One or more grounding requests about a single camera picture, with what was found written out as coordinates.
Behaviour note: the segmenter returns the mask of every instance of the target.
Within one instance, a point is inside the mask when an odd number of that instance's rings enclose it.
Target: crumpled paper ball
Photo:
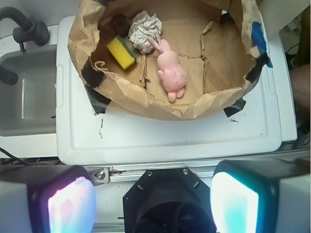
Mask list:
[[[133,18],[128,37],[134,48],[145,55],[153,49],[148,41],[148,37],[150,36],[156,41],[160,41],[161,34],[162,22],[156,17],[156,14],[151,17],[146,10],[143,10]]]

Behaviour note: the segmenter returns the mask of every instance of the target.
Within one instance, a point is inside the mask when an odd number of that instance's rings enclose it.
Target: screw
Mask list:
[[[184,169],[184,170],[183,170],[183,174],[184,174],[185,176],[187,176],[187,175],[188,175],[188,169]]]
[[[98,171],[95,177],[99,180],[103,180],[106,177],[106,173],[103,170]]]

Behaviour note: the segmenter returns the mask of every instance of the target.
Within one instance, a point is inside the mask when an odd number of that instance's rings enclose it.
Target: yellow sponge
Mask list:
[[[120,36],[114,38],[106,46],[124,70],[135,63],[136,56],[129,50]]]

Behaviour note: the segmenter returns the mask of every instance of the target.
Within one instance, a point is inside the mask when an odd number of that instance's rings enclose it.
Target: crumpled paper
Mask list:
[[[143,10],[133,19],[128,37],[134,48],[139,49],[140,53],[145,55],[153,49],[148,37],[160,41],[161,34],[162,22],[156,17],[156,14],[151,17],[146,10]]]
[[[167,93],[159,88],[155,56],[140,55],[135,50],[137,64],[125,72],[106,49],[115,37],[110,27],[113,15],[131,17],[142,9],[161,15],[165,39],[180,54],[181,65],[189,73],[185,96],[174,104],[168,103]],[[217,23],[222,9],[229,11],[235,23]],[[213,26],[200,43],[211,21]],[[246,76],[256,65],[256,47],[251,39],[254,21],[261,22],[255,0],[114,0],[107,7],[82,0],[68,49],[85,84],[82,71],[104,76],[94,89],[111,100],[107,109],[165,121],[199,119],[234,104],[253,86]],[[99,24],[107,26],[106,31],[100,32]],[[90,57],[94,58],[93,64],[85,69]],[[150,81],[142,86],[146,78]]]

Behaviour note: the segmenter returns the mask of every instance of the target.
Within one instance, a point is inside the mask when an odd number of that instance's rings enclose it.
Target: metal bracket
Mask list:
[[[107,167],[91,170],[88,173],[94,186],[110,182],[109,168]]]

